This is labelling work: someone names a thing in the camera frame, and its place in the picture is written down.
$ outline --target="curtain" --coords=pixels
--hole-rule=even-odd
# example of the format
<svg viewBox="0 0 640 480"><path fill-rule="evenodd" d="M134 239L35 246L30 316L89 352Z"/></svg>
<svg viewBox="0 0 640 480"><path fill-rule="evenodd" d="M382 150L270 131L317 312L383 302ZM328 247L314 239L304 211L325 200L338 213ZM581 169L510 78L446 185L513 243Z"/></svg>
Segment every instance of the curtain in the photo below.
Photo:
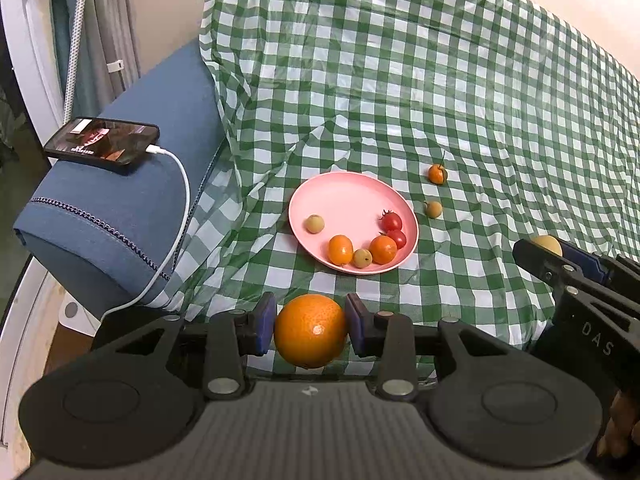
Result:
<svg viewBox="0 0 640 480"><path fill-rule="evenodd" d="M97 116L140 77L127 0L86 0L72 115ZM56 57L65 92L76 0L51 0ZM108 71L123 60L124 69Z"/></svg>

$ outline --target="sofa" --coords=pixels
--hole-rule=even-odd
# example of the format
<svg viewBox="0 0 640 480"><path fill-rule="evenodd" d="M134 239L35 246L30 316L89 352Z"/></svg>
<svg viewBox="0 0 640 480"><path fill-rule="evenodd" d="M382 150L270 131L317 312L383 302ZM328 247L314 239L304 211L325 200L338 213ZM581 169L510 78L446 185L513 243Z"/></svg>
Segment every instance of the sofa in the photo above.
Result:
<svg viewBox="0 0 640 480"><path fill-rule="evenodd" d="M213 79L197 40L178 49L105 108L101 117L156 124L175 153L191 205L225 139ZM180 227L184 184L167 156L149 155L127 174L57 161L14 224L27 249L94 317L135 298ZM143 298L164 289L172 258Z"/></svg>

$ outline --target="phone screen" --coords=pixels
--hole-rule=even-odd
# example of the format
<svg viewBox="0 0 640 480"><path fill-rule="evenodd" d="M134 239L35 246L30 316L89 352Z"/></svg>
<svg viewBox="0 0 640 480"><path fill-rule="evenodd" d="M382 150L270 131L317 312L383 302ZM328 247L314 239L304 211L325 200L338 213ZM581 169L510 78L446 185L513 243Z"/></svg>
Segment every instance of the phone screen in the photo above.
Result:
<svg viewBox="0 0 640 480"><path fill-rule="evenodd" d="M62 126L45 145L45 152L104 167L123 167L145 153L159 130L152 124L109 119L77 118Z"/></svg>

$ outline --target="hand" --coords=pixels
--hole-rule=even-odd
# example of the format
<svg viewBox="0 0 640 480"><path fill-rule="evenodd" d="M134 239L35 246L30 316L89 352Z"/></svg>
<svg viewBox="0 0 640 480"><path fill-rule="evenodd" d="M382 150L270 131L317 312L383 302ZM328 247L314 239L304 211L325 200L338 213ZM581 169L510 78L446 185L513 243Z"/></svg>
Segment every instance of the hand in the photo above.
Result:
<svg viewBox="0 0 640 480"><path fill-rule="evenodd" d="M607 429L598 442L598 457L610 454L613 458L621 458L629 451L629 436L640 446L640 406L631 397L622 392L616 397L609 409L611 418Z"/></svg>

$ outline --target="red cherry tomato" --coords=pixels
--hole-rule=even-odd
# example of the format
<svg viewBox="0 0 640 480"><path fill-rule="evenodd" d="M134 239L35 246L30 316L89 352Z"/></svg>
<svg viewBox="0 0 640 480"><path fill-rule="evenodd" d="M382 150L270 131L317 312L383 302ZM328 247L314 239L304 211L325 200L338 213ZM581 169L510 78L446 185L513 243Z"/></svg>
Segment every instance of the red cherry tomato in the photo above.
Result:
<svg viewBox="0 0 640 480"><path fill-rule="evenodd" d="M383 211L382 213L381 224L385 233L402 229L402 219L398 213L393 211Z"/></svg>
<svg viewBox="0 0 640 480"><path fill-rule="evenodd" d="M396 243L399 250L406 245L406 236L404 236L401 230L394 229L393 231L387 231L386 235Z"/></svg>

